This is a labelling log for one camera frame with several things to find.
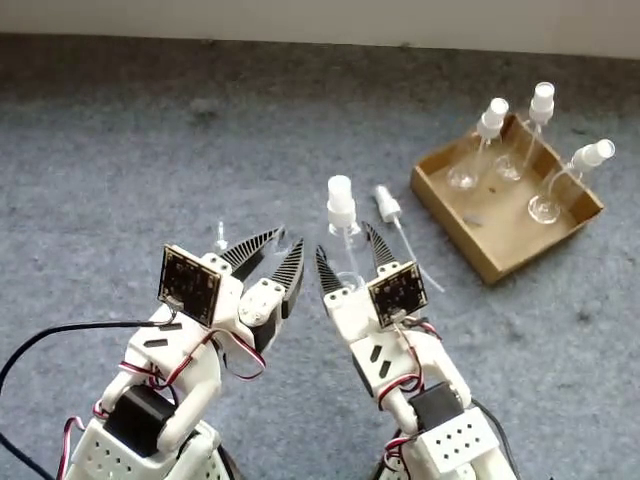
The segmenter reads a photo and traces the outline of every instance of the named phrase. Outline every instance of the gray carpet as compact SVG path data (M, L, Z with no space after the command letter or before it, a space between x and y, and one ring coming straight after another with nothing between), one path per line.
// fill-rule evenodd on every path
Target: gray carpet
M481 284L408 189L412 165L492 96L557 86L548 137L570 154L608 136L607 210L495 288ZM526 480L637 478L640 455L640 62L457 51L0 37L0 352L70 321L145 320L162 245L194 253L285 222L313 244L326 180L405 209L447 288L430 315L473 393L507 429ZM249 480L365 479L393 423L325 317L314 272L253 383L224 377L207 420ZM50 471L61 431L116 373L130 331L61 335L24 357L0 428ZM0 477L36 478L6 451Z

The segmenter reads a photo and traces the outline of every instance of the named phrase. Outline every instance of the white spray nozzle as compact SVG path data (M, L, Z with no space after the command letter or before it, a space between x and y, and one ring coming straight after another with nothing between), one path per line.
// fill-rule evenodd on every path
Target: white spray nozzle
M351 194L351 180L344 175L329 179L329 222L338 228L346 228L356 221L356 202Z
M502 130L504 117L509 111L509 103L504 98L494 98L487 111L478 120L477 130L484 139L497 137Z
M597 143L585 145L573 155L571 163L579 171L586 173L613 157L616 147L611 140L603 139Z
M555 87L549 82L541 82L536 85L529 106L529 117L538 125L546 125L553 116L555 91Z
M389 189L384 185L378 185L373 190L373 196L376 197L378 211L382 220L386 223L393 222L394 218L399 218L402 214L400 204L389 193Z

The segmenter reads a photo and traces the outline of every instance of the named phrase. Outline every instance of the cardboard box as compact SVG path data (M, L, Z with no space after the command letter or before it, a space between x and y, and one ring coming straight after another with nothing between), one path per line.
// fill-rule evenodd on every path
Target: cardboard box
M502 129L505 149L515 148L524 156L526 142L516 141L531 133L515 115L509 115ZM547 144L539 144L532 169L518 182L505 182L492 171L465 197L450 188L446 175L457 140L428 155L411 174L411 189L447 231L453 242L482 279L493 284L531 261L552 246L569 238L603 210L598 198L569 175L560 177L557 189L567 196L579 189L578 200L551 225L531 218L528 203L551 169L561 168L559 155ZM481 219L482 225L465 218Z

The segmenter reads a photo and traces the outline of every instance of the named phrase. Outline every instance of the red and white wire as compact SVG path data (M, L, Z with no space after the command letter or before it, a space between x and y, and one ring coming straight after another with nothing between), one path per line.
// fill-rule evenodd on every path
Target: red and white wire
M80 431L85 431L86 427L82 423L80 417L71 417L64 424L64 438L62 443L62 455L60 455L60 463L58 465L58 474L56 480L63 480L69 469L69 458L71 450L71 429L77 427Z
M245 342L242 338L240 338L240 336L236 335L233 332L229 332L227 330L218 330L216 333L218 332L222 332L222 333L226 333L228 334L231 339L240 347L242 348L245 352L247 352L251 358L253 358L253 360L255 360L255 362L260 365L260 370L253 374L253 375L239 375L233 371L231 371L231 373L236 377L239 378L240 380L244 380L244 381L251 381L257 377L259 377L260 375L262 375L262 373L265 371L265 369L267 368L267 362L265 361L265 359L262 357L262 355L260 355L260 353L253 347L251 347L251 345L249 345L247 342ZM222 361L224 362L224 366L225 368L229 369L229 366L227 365L227 357L226 355L223 355L222 357Z
M102 409L102 402L100 400L94 403L92 412L93 416L100 420L106 420L109 418L109 414Z
M384 446L384 456L383 456L383 461L385 466L393 471L393 472L398 472L398 470L396 470L394 467L392 467L391 465L389 465L389 458L398 458L400 459L400 462L402 463L403 467L404 467L404 471L407 475L407 480L411 480L411 473L409 472L409 468L407 467L407 462L405 462L404 460L404 455L402 454L402 447L414 440L415 437L398 437L398 438L394 438L393 440L390 440L389 442L387 442L387 444Z
M420 326L420 328L422 328L426 332L429 332L429 333L433 334L434 337L436 337L438 340L442 341L442 337L440 336L438 331L429 322L420 322L418 325Z
M404 385L407 382L415 382L410 387L405 387ZM422 385L422 377L416 375L415 373L407 373L396 378L393 382L387 385L379 394L378 394L378 409L380 411L384 410L382 408L382 401L385 399L389 392L394 388L400 387L403 392L415 392Z
M131 364L123 365L124 362L122 362L120 366L121 368L128 369L133 373L144 373L149 375L151 379L150 383L152 387L155 388L156 390L163 390L167 387L171 387L171 385L173 385L173 383L180 376L180 374L189 366L189 364L193 360L193 354L196 352L196 350L200 348L201 345L206 345L218 333L226 333L227 335L229 335L231 339L240 348L242 348L245 352L247 352L251 356L251 358L253 358L256 361L256 363L260 365L260 371L258 373L251 376L242 376L234 373L236 377L240 378L241 380L248 381L248 380L253 380L254 378L260 376L262 372L264 372L264 370L267 368L267 363L262 357L262 355L260 355L260 353L258 353L253 347L251 347L247 342L245 342L240 336L236 335L233 332L229 332L228 330L222 330L222 329L214 329L207 332L207 334L202 338L202 340L200 340L200 342L198 342L198 344L184 357L180 365L178 365L162 383L158 382L159 379L162 379L162 376L159 374L159 372L150 371L150 370L137 367Z

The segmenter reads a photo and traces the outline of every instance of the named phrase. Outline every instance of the clear plastic bottle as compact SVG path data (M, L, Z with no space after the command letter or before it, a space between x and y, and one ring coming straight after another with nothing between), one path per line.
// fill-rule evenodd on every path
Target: clear plastic bottle
M449 186L457 190L474 189L482 177L491 170L498 157L497 147L502 143L500 131L509 103L494 98L482 114L476 130L463 139L454 152L455 164L447 173Z
M553 116L554 94L555 87L551 83L541 82L536 85L529 105L529 118L524 122L531 135L522 132L514 139L511 149L496 161L496 172L504 180L520 180L537 157L542 145L542 128Z
M540 184L538 193L529 200L529 215L538 223L555 223L563 207L571 209L582 191L574 188L568 192L557 191L557 181L565 174L573 176L586 185L589 172L601 165L605 160L613 157L615 146L611 140L600 140L597 143L585 145L571 158L562 169L552 170Z
M356 203L351 193L351 180L344 175L331 177L328 182L329 224L319 238L329 266L344 286L351 290L362 288L372 264L365 232L356 218Z

